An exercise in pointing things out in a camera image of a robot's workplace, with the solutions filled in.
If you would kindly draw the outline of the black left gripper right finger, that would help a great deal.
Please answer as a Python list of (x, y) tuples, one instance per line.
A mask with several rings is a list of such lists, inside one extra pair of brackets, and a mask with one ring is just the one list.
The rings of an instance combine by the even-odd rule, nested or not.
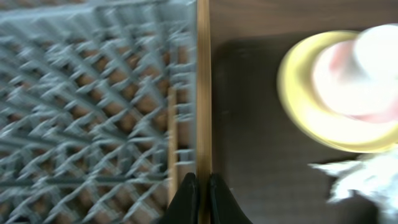
[(252, 224), (219, 174), (209, 179), (211, 224)]

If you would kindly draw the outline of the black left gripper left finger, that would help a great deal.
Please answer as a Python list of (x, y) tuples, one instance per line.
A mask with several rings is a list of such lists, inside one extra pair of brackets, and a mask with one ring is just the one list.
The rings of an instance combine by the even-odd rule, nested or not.
[(200, 205), (198, 179), (187, 173), (158, 224), (197, 224)]

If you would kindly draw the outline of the wooden chopstick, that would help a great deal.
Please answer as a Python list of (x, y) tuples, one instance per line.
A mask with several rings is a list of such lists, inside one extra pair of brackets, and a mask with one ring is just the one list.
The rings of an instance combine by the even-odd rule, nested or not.
[(169, 189), (168, 198), (169, 205), (171, 204), (177, 190), (178, 190), (178, 170), (175, 165), (178, 161), (176, 153), (178, 146), (178, 131), (177, 124), (175, 121), (176, 115), (176, 90), (173, 87), (169, 88), (169, 100), (168, 100), (168, 131), (169, 131), (169, 148), (167, 151), (168, 155), (168, 170), (169, 170)]
[(200, 184), (198, 222), (210, 223), (208, 181), (212, 172), (210, 2), (197, 1), (197, 177)]

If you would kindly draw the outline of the pink bowl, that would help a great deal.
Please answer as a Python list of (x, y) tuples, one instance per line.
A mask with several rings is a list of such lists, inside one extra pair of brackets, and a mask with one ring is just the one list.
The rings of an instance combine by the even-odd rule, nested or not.
[(312, 85), (332, 112), (367, 123), (397, 121), (397, 82), (370, 77), (354, 56), (355, 40), (333, 44), (318, 54)]

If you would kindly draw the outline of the white cup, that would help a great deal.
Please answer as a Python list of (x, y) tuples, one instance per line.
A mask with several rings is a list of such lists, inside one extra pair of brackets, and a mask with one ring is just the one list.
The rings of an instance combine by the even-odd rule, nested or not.
[(397, 80), (397, 24), (385, 24), (361, 32), (353, 55), (361, 69), (376, 80)]

